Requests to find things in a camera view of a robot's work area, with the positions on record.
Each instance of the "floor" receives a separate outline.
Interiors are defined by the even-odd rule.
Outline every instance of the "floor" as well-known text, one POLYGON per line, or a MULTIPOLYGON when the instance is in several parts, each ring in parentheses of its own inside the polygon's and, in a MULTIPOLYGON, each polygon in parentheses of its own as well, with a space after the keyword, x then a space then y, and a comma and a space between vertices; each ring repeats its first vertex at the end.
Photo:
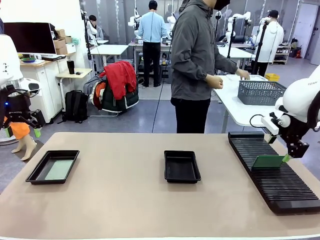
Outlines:
MULTIPOLYGON (((284 86, 289 86, 296 80, 307 78, 317 66, 309 64, 305 59, 290 58, 287 65, 270 65, 267 73, 280 75, 280 81, 284 86)), ((82 124, 64 122, 57 124, 61 119, 58 116, 55 123, 46 125, 41 130, 41 137, 36 140, 45 143, 56 132, 103 132, 103 133, 175 133, 176 117, 175 109, 170 103, 171 86, 164 84, 154 88, 139 88, 139 104, 128 112, 117 117, 89 117, 82 124)), ((220 133, 223 123, 224 106, 216 101, 212 93, 212 102, 208 111, 205 133, 220 133)), ((108 115, 98 112, 94 107, 88 107, 89 115, 108 115)), ((227 131, 256 131, 255 128, 241 127, 232 118, 229 118, 227 131)), ((320 180, 320 135, 308 132, 303 139, 310 144, 310 148, 302 159, 303 164, 320 180)), ((16 144, 0 146, 0 193, 24 167, 15 154, 11 153, 16 144)))

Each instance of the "red jacket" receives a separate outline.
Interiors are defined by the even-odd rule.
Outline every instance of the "red jacket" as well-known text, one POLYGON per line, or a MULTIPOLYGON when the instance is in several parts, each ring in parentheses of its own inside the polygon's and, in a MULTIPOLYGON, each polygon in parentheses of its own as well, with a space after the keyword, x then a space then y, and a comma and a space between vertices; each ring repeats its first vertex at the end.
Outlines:
POLYGON ((126 95, 126 88, 129 93, 137 88, 135 69, 127 61, 118 61, 105 66, 100 78, 105 75, 116 100, 121 100, 126 95))

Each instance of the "black hair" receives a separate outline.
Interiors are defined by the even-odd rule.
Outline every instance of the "black hair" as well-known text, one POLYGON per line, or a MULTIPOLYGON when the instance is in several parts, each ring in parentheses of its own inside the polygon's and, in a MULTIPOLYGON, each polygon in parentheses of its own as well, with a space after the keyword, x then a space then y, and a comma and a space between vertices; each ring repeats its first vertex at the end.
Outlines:
POLYGON ((157 10, 157 7, 158 7, 157 1, 151 0, 151 1, 149 2, 149 9, 150 9, 150 10, 151 10, 151 9, 157 10))
POLYGON ((268 16, 268 17, 277 19, 278 16, 279 16, 279 12, 278 12, 277 10, 271 10, 271 11, 269 12, 269 16, 268 16))
POLYGON ((90 15, 90 16, 89 16, 89 20, 91 20, 91 21, 97 21, 97 18, 96 18, 95 15, 90 15))

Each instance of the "gray basket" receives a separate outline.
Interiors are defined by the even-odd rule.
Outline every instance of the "gray basket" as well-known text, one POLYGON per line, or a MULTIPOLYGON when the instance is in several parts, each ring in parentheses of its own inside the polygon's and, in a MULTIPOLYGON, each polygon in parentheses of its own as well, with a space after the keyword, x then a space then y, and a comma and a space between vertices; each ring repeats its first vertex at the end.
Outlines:
POLYGON ((240 81, 238 98, 245 105, 274 106, 286 88, 275 81, 240 81))

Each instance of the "hand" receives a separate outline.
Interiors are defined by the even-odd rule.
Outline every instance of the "hand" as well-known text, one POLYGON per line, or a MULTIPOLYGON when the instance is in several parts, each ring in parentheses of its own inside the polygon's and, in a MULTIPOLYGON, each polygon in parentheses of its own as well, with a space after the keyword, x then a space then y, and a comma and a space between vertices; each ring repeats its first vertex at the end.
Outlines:
POLYGON ((224 87, 224 81, 219 76, 208 74, 205 77, 205 81, 208 83, 209 87, 213 89, 222 89, 224 87))
POLYGON ((240 79, 250 80, 250 75, 248 71, 242 70, 238 68, 238 70, 235 72, 238 76, 240 76, 240 79))

